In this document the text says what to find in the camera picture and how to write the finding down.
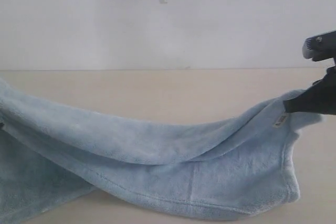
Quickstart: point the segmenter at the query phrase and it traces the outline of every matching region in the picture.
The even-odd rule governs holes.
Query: towel fold
[[[254,216],[300,197],[292,163],[313,113],[282,101],[193,125],[125,119],[24,94],[0,79],[0,223],[20,223],[102,189],[132,204],[208,220]]]

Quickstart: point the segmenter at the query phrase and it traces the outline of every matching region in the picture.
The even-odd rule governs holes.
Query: beige table
[[[170,123],[221,120],[309,86],[324,69],[0,72],[33,95],[103,113]],[[336,223],[336,116],[304,129],[294,152],[301,199],[237,224]],[[26,224],[212,223],[135,207],[101,191]]]

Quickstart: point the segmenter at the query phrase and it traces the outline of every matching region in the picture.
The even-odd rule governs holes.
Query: fleece towel
[[[284,113],[295,90],[242,115],[194,125],[125,119],[22,93],[0,80],[0,223],[102,189],[132,204],[207,220],[299,199],[292,162],[313,113]]]

